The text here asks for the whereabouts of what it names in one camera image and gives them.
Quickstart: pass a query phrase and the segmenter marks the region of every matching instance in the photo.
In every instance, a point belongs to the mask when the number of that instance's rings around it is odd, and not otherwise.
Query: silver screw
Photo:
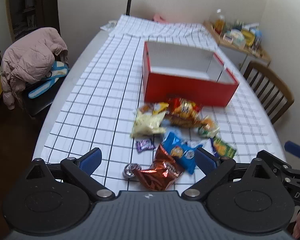
[[[195,189],[195,188],[189,188],[185,191],[185,194],[188,196],[188,197],[197,197],[200,195],[200,191]]]
[[[104,198],[110,197],[112,195],[112,191],[109,189],[100,189],[97,191],[97,195]]]

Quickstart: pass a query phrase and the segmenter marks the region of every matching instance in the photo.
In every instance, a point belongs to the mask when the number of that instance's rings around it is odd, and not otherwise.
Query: red box
[[[144,100],[181,97],[204,106],[226,106],[238,81],[213,51],[146,41],[142,61]]]

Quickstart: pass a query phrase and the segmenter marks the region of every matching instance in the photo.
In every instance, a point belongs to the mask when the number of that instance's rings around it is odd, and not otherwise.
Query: wooden chair backrest
[[[253,76],[251,81],[249,80],[249,76],[251,75],[252,70],[256,71],[256,74]],[[277,92],[272,95],[269,101],[266,102],[264,106],[265,111],[267,112],[268,116],[274,112],[274,110],[279,106],[279,104],[282,102],[282,100],[285,98],[286,103],[281,107],[281,109],[278,109],[277,113],[271,118],[272,124],[274,124],[287,110],[288,108],[293,104],[294,97],[291,93],[288,86],[277,76],[276,73],[274,73],[270,68],[255,62],[251,61],[249,65],[247,66],[247,69],[245,70],[243,77],[250,83],[250,87],[253,89],[253,91],[256,93],[257,90],[260,88],[261,84],[264,84],[261,86],[262,88],[258,90],[257,97],[259,98],[261,104],[263,105],[268,97],[273,94],[275,89],[277,89]],[[278,99],[276,103],[271,107],[270,110],[267,111],[269,106],[274,102],[274,100],[277,98],[278,94],[281,93],[282,96]]]

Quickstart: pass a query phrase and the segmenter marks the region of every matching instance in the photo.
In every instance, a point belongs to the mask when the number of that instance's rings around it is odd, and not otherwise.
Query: wooden countertop
[[[259,46],[259,49],[258,49],[258,52],[260,53],[260,56],[258,57],[256,55],[253,55],[251,50],[248,47],[244,47],[243,49],[240,49],[239,47],[235,46],[234,44],[229,44],[229,43],[224,42],[222,40],[222,38],[219,36],[219,34],[214,31],[214,28],[209,21],[204,21],[203,25],[211,33],[211,35],[213,36],[213,38],[215,39],[215,41],[218,45],[221,45],[221,46],[224,46],[227,48],[231,48],[231,49],[235,49],[235,50],[241,51],[243,53],[247,53],[250,56],[254,56],[255,58],[259,58],[259,59],[267,61],[267,62],[271,61],[271,57],[265,50],[262,49],[261,46]]]

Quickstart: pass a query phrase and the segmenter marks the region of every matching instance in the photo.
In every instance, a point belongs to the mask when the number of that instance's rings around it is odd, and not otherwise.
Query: grid patterned tablecloth
[[[220,126],[219,136],[236,148],[237,162],[249,163],[258,151],[275,153],[269,129],[260,115],[260,103],[234,65],[201,24],[160,24],[122,16],[117,27],[82,73],[53,125],[41,153],[47,163],[69,156],[79,158],[99,147],[102,163],[92,177],[114,191],[144,190],[136,180],[122,177],[127,163],[146,169],[156,150],[138,154],[130,138],[135,111],[143,105],[142,55],[144,41],[194,46],[216,51],[241,82],[226,108],[204,107]],[[196,130],[183,129],[184,139],[199,140]],[[158,146],[161,137],[153,137]],[[204,177],[184,173],[171,190],[180,193]]]

